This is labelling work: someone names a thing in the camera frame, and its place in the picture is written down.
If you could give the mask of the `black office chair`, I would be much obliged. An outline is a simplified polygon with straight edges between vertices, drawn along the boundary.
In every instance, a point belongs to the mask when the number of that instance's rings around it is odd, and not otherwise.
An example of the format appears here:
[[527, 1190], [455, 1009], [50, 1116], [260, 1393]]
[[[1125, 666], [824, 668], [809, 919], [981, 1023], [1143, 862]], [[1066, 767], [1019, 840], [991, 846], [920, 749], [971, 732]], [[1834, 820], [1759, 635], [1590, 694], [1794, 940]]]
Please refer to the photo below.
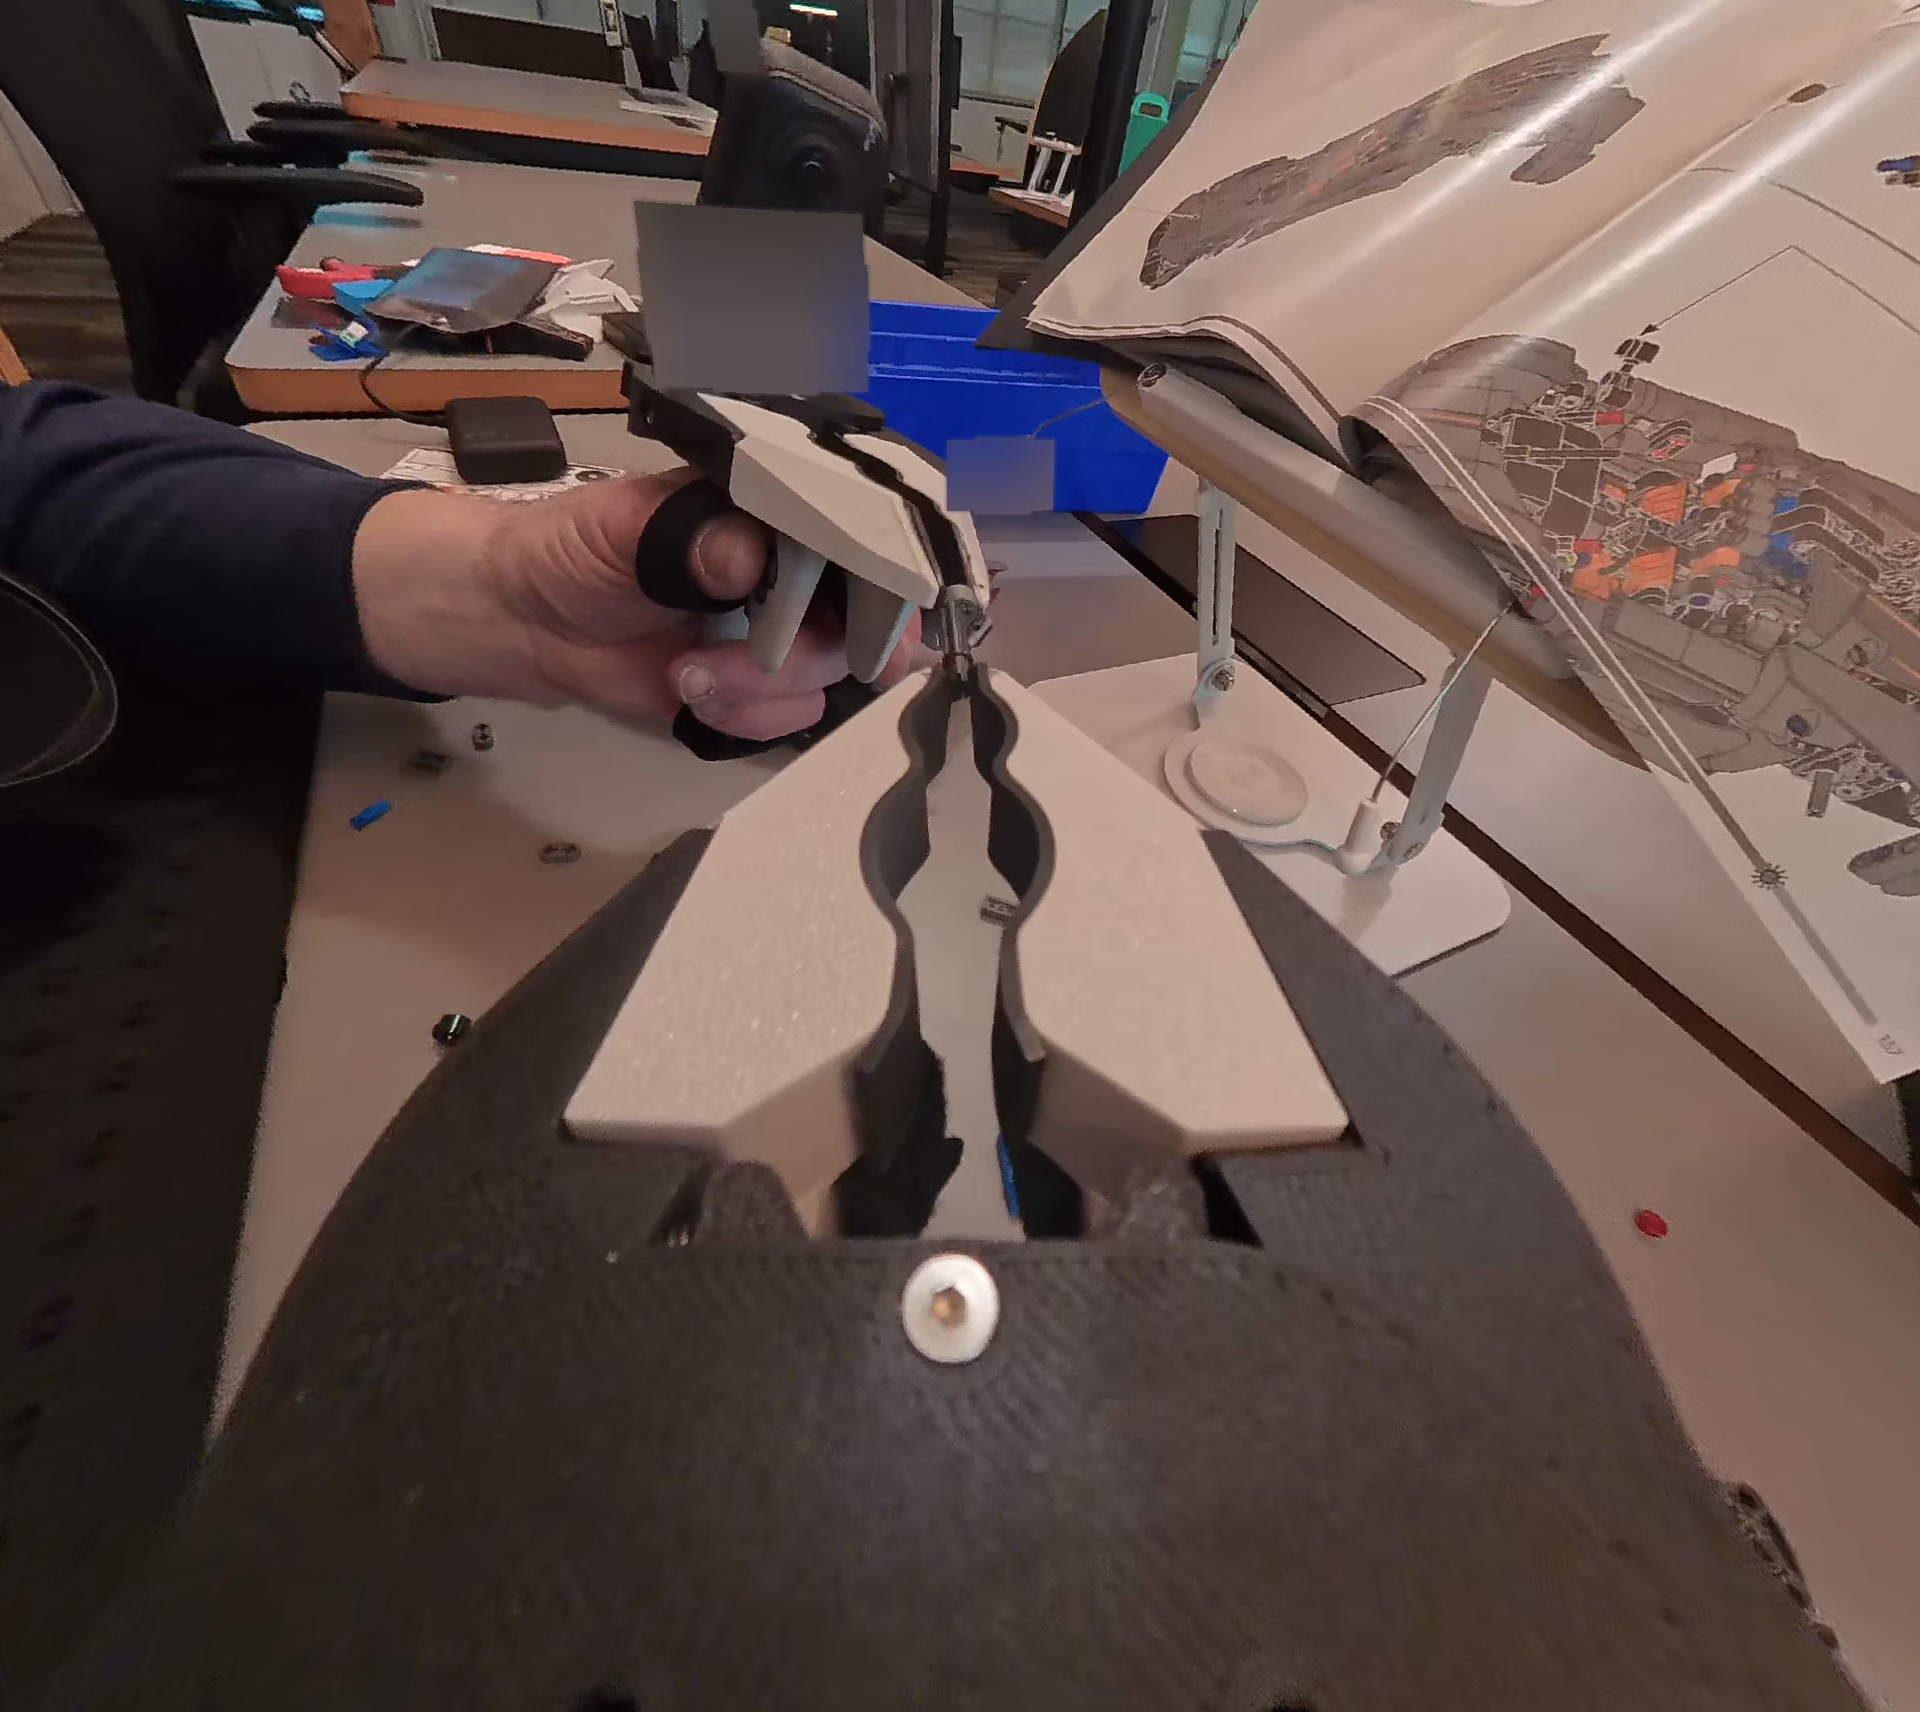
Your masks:
[[126, 0], [3, 0], [3, 89], [95, 229], [149, 402], [196, 394], [319, 213], [422, 206], [343, 164], [216, 158], [218, 105]]

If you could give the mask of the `red and blue tools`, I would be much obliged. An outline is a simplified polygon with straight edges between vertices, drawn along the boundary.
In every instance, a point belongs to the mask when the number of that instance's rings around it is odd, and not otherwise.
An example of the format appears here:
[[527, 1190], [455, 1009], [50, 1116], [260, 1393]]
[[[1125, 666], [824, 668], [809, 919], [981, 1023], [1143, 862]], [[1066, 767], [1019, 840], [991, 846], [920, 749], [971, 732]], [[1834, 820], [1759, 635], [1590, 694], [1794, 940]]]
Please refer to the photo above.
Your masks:
[[276, 284], [288, 302], [339, 316], [311, 340], [331, 362], [368, 364], [399, 353], [587, 362], [595, 340], [546, 316], [549, 288], [567, 268], [553, 254], [436, 246], [409, 265], [282, 265]]

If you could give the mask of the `grey background table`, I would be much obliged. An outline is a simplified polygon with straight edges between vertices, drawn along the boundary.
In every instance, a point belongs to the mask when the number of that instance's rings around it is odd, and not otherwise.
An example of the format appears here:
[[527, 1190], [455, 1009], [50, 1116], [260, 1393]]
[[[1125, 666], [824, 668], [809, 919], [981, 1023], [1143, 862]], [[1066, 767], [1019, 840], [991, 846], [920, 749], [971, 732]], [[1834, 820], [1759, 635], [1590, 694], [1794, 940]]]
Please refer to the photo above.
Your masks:
[[[636, 205], [689, 206], [698, 197], [695, 183], [465, 161], [425, 161], [396, 175], [420, 189], [420, 206], [325, 206], [300, 235], [292, 262], [396, 265], [444, 246], [490, 244], [613, 261], [614, 279], [634, 286]], [[624, 405], [620, 360], [607, 349], [592, 350], [587, 362], [400, 350], [365, 381], [363, 362], [319, 357], [315, 330], [282, 320], [280, 301], [273, 284], [227, 354], [247, 422], [426, 414], [455, 398], [539, 398], [559, 414], [613, 412]]]

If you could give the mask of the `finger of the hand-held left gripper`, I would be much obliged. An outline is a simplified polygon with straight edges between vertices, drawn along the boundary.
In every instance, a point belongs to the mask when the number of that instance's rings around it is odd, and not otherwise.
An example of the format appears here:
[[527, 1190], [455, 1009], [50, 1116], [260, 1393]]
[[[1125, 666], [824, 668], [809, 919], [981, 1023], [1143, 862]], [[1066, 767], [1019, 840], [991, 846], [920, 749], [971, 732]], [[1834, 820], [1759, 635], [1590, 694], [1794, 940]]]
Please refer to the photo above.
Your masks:
[[935, 605], [967, 607], [984, 616], [992, 605], [992, 576], [972, 517], [949, 505], [949, 475], [922, 448], [887, 428], [834, 428], [830, 453], [854, 477], [892, 501], [933, 576]]
[[734, 433], [725, 490], [772, 533], [912, 607], [935, 607], [944, 580], [902, 489], [866, 477], [802, 421], [748, 401], [705, 394]]

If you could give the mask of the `white plastic parts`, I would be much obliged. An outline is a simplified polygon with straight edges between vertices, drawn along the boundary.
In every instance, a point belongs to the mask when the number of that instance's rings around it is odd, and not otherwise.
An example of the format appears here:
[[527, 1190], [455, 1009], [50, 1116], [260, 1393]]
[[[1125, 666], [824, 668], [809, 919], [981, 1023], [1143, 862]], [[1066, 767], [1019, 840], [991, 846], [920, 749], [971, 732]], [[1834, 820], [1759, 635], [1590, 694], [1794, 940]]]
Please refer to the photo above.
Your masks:
[[608, 319], [641, 312], [634, 292], [613, 272], [610, 259], [560, 267], [545, 286], [539, 305], [528, 310], [527, 323], [592, 344], [602, 342]]

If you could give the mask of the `blue plastic bin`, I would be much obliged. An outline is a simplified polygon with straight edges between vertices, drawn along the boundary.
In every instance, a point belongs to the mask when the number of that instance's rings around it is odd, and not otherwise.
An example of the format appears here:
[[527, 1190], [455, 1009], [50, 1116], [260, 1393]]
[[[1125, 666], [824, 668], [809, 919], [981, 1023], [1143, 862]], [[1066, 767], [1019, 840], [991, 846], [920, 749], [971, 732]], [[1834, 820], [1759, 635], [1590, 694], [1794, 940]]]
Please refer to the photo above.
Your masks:
[[989, 325], [984, 309], [871, 305], [868, 398], [942, 463], [949, 503], [986, 517], [1147, 514], [1167, 455], [1109, 406], [1098, 366], [982, 349]]

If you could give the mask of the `wooden-edged background table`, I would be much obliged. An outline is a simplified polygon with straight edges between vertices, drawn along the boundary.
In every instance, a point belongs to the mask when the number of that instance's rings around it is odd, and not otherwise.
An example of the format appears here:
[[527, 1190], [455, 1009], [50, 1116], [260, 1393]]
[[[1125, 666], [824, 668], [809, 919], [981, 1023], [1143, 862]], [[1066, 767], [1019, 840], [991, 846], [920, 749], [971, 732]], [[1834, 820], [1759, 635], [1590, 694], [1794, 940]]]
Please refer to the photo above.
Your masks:
[[387, 125], [697, 162], [717, 127], [717, 110], [681, 93], [451, 60], [375, 60], [343, 84], [340, 105]]

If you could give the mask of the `thick lego instruction booklet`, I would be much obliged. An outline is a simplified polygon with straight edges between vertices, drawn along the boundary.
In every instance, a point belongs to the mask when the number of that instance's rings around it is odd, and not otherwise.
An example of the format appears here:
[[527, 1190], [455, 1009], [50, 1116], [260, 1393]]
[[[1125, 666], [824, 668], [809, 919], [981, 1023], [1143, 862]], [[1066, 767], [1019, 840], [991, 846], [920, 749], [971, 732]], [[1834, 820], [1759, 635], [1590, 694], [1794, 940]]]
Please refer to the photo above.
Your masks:
[[1917, 13], [1261, 0], [1023, 325], [1139, 368], [1650, 770], [1865, 1067], [1917, 1072]]

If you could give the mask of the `black power adapter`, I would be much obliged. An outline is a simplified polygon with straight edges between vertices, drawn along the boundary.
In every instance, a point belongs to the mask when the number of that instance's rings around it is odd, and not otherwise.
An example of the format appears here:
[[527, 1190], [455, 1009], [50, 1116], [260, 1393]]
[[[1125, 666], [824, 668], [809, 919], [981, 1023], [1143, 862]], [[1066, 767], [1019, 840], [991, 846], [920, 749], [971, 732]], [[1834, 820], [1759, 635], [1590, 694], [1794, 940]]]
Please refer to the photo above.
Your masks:
[[568, 475], [556, 417], [536, 397], [455, 398], [442, 422], [455, 477], [469, 489], [539, 487]]

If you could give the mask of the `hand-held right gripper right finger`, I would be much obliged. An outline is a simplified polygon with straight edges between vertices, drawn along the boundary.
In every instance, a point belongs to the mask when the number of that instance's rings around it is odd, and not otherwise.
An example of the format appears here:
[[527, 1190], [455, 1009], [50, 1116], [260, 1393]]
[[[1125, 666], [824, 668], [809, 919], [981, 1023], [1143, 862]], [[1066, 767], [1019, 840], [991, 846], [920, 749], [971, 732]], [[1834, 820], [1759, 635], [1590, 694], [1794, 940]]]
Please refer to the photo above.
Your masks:
[[1343, 1141], [1246, 909], [1272, 877], [1016, 681], [978, 672], [969, 699], [1015, 909], [992, 1094], [1023, 1236], [1082, 1236], [1144, 1172]]

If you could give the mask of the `person's left hand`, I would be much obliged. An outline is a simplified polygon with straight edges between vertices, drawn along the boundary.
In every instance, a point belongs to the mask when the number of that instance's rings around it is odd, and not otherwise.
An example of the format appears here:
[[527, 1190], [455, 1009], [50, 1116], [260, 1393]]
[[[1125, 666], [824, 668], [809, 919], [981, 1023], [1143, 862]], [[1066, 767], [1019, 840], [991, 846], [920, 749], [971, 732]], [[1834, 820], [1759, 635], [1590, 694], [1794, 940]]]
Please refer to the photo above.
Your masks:
[[636, 552], [687, 469], [576, 487], [540, 503], [404, 490], [353, 542], [368, 663], [415, 693], [584, 706], [669, 726], [690, 710], [738, 741], [818, 724], [849, 674], [841, 622], [816, 610], [777, 670], [705, 620], [644, 596]]

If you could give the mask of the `black perforated mat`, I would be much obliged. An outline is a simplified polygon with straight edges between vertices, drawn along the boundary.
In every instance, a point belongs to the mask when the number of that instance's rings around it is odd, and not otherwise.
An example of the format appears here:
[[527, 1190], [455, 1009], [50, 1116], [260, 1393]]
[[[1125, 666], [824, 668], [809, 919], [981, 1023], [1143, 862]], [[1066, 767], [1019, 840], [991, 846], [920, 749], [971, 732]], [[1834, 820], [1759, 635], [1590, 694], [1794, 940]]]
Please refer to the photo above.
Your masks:
[[4, 1708], [202, 1458], [321, 718], [134, 683], [92, 765], [4, 799]]

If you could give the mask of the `scattered loose lego pieces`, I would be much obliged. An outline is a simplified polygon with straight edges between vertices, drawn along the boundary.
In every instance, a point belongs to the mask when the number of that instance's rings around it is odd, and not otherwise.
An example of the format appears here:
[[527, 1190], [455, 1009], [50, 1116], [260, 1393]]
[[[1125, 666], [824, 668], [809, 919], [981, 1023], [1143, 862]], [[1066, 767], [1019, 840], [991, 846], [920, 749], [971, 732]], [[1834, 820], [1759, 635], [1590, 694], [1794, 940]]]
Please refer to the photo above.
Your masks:
[[[689, 831], [790, 756], [703, 765], [657, 731], [576, 710], [325, 706], [298, 937], [274, 1035], [276, 1198], [322, 1223], [444, 1062], [431, 1032], [484, 1016]], [[1483, 943], [1404, 977], [1548, 1151], [1587, 1216], [1667, 1210], [1657, 1100], [1688, 1040], [1545, 909], [1509, 890]]]

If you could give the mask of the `white booklet stand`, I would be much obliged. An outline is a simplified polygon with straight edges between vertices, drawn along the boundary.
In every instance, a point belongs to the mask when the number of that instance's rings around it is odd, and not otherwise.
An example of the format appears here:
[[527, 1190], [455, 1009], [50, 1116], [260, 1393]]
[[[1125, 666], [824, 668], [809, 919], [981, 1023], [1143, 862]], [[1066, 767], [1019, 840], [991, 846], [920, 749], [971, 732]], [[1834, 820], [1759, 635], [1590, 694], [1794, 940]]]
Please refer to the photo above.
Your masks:
[[[1197, 477], [1192, 654], [1045, 681], [1041, 697], [1209, 831], [1241, 838], [1383, 972], [1404, 977], [1500, 933], [1509, 889], [1445, 831], [1494, 686], [1636, 767], [1548, 632], [1445, 514], [1409, 509], [1258, 424], [1209, 384], [1153, 366], [1102, 375], [1116, 417]], [[1236, 519], [1284, 531], [1450, 651], [1404, 746], [1375, 777], [1236, 646]]]

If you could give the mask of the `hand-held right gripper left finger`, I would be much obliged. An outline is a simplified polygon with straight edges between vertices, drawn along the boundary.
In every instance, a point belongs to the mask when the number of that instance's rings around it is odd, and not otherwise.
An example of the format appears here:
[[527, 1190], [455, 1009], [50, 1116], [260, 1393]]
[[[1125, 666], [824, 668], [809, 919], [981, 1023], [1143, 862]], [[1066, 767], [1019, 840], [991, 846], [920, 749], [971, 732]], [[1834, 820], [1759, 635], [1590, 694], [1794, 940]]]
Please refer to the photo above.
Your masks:
[[567, 1102], [576, 1138], [765, 1167], [849, 1236], [927, 1228], [962, 1147], [901, 894], [954, 699], [905, 679], [718, 820]]

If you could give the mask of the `grey metal cabinet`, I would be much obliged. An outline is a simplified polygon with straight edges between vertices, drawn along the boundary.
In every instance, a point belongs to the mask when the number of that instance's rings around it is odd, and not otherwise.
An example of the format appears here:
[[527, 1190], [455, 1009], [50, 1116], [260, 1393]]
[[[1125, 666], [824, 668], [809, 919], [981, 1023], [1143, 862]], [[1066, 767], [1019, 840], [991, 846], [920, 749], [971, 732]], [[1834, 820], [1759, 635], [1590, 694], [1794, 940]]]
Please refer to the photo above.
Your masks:
[[950, 117], [958, 93], [952, 0], [866, 0], [873, 95], [890, 178], [935, 203], [949, 197]]

